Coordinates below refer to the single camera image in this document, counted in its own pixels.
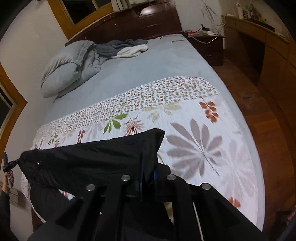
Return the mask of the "person's left hand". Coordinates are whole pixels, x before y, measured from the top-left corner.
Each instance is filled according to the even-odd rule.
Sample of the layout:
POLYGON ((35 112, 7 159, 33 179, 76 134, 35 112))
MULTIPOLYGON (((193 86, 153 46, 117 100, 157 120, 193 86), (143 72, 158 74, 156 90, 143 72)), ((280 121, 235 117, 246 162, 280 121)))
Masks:
POLYGON ((2 190, 6 194, 10 193, 10 189, 14 186, 14 174, 13 171, 10 170, 9 172, 4 173, 4 180, 3 180, 3 187, 2 190))

